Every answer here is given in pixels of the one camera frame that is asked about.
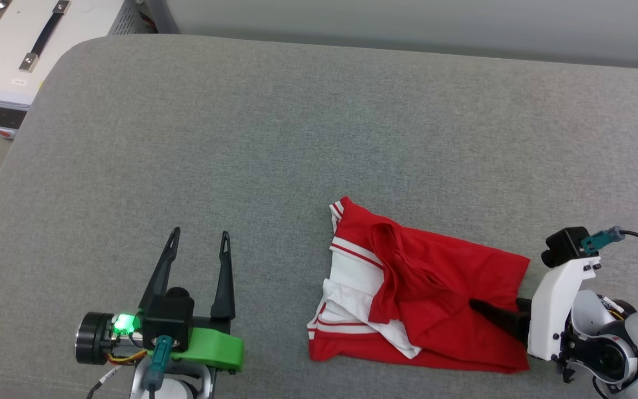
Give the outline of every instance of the black handle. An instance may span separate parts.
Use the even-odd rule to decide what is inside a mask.
[[[27,53],[23,58],[21,65],[18,67],[19,70],[33,71],[33,68],[35,68],[38,63],[41,53],[43,53],[46,43],[48,43],[48,40],[53,35],[55,27],[58,26],[58,23],[61,18],[63,18],[63,15],[65,15],[68,11],[69,7],[70,0],[59,0],[59,2],[56,3],[55,7],[53,7],[53,15],[48,18],[48,22],[46,22],[43,30],[41,30],[40,35],[38,35],[38,39],[36,39],[36,43],[34,43],[30,53]]]

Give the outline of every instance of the red cloth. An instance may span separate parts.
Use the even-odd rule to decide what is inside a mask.
[[[316,331],[310,341],[312,359],[342,354],[441,369],[503,373],[528,369],[522,344],[469,306],[469,300],[476,299],[516,311],[527,258],[402,227],[348,197],[340,204],[343,210],[336,237],[370,250],[383,270],[383,284],[372,301],[369,321],[402,321],[410,343],[423,350],[409,359],[380,334]]]

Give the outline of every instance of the gray cushion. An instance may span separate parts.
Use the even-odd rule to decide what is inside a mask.
[[[78,323],[135,311],[175,226],[170,284],[197,315],[222,230],[233,240],[246,367],[217,397],[595,397],[545,361],[513,376],[310,361],[342,195],[526,255],[529,297],[551,233],[638,230],[638,70],[192,36],[76,46],[0,174],[0,397],[84,397],[108,368],[76,364]],[[585,287],[638,306],[638,240]]]

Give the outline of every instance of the gray wall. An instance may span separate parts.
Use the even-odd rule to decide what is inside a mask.
[[[638,67],[638,0],[167,2],[185,34]]]

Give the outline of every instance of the metal bracket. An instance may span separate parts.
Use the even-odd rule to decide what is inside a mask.
[[[21,61],[21,65],[18,67],[18,70],[30,73],[33,71],[33,68],[36,68],[36,64],[38,64],[38,55],[34,53],[26,53],[26,56],[23,58],[23,61]]]
[[[52,12],[65,15],[65,13],[68,12],[68,8],[70,8],[70,0],[60,0],[60,2],[56,3],[55,7],[53,7]]]

